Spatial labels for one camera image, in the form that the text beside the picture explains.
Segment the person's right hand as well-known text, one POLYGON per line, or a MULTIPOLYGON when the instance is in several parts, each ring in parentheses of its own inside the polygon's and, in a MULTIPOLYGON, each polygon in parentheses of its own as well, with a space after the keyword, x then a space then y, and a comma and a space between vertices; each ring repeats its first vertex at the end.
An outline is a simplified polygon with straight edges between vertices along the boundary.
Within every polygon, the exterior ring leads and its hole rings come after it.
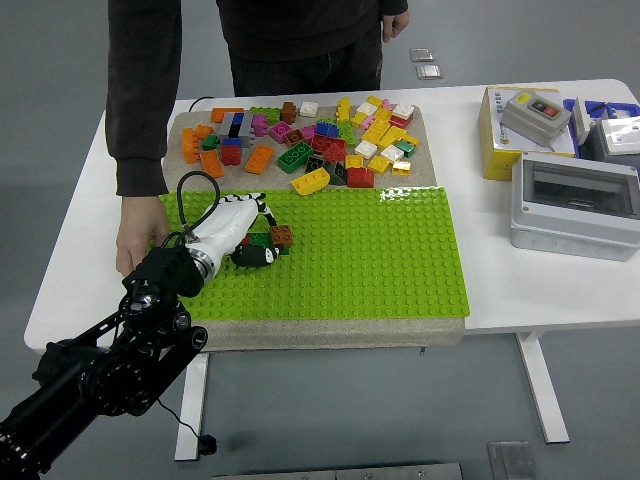
POLYGON ((161 245, 169 235, 164 205, 158 196, 123 197, 116 236, 116 270, 128 276, 144 259, 151 242, 161 245))

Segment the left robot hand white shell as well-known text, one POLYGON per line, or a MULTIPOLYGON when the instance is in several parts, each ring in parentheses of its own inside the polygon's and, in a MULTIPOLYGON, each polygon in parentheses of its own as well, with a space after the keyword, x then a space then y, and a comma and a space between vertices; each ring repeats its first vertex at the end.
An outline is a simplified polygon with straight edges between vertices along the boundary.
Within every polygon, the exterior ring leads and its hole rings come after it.
POLYGON ((187 244, 191 256, 204 265, 206 278, 217 275, 224 255, 237 257, 236 248, 259 214, 270 226, 277 226, 265 198, 262 192, 229 194, 207 209, 209 216, 194 230, 196 240, 187 244))

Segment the person's left hand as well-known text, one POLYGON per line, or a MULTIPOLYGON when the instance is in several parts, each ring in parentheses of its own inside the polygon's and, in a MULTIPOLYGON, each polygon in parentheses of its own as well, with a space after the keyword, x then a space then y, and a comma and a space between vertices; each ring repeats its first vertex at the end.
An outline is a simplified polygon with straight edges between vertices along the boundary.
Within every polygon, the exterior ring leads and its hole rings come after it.
POLYGON ((399 14, 383 15, 381 20, 382 41, 389 43, 392 39, 397 38, 409 25, 410 13, 408 10, 405 10, 399 14))

